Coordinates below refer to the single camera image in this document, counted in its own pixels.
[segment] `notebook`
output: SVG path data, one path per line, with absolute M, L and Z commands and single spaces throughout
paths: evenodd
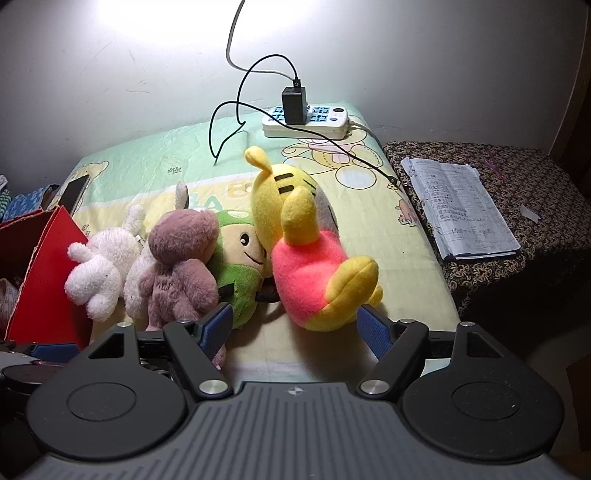
M 444 260 L 515 255 L 521 246 L 470 165 L 405 158 L 408 174 L 433 227 Z

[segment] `black power adapter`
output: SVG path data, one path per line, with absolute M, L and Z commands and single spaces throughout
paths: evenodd
M 308 103 L 306 102 L 306 88 L 302 87 L 300 79 L 294 79 L 293 87 L 285 87 L 281 94 L 283 114 L 287 125 L 305 125 L 308 118 Z

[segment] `white power strip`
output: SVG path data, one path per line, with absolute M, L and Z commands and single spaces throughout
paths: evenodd
M 314 135 L 317 132 L 331 140 L 342 140 L 347 134 L 349 126 L 347 109 L 341 106 L 309 105 L 306 124 L 289 125 L 290 127 L 308 130 L 309 133 L 289 130 L 280 125 L 276 120 L 285 123 L 282 106 L 272 108 L 269 110 L 269 114 L 273 118 L 268 116 L 263 118 L 262 130 L 266 137 L 272 138 L 321 138 Z

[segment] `gray ribbed panel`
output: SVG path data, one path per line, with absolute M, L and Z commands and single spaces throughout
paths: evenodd
M 550 458 L 482 466 L 412 436 L 387 403 L 344 384 L 247 384 L 202 403 L 185 429 L 135 459 L 82 464 L 46 456 L 26 480 L 550 480 L 574 478 Z

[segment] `white plush toy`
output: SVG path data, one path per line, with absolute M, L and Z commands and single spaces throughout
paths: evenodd
M 64 285 L 76 305 L 86 303 L 88 317 L 104 322 L 123 296 L 123 286 L 131 265 L 139 256 L 139 233 L 145 218 L 141 205 L 131 205 L 121 227 L 93 235 L 86 245 L 73 243 L 68 257 L 80 265 L 70 272 Z
M 185 208 L 189 208 L 189 190 L 187 189 L 187 186 L 180 181 L 177 183 L 174 194 L 174 209 L 182 210 Z M 134 320 L 148 321 L 148 299 L 139 294 L 138 280 L 142 273 L 155 263 L 156 260 L 152 256 L 152 252 L 146 242 L 144 249 L 131 266 L 123 288 L 125 313 Z

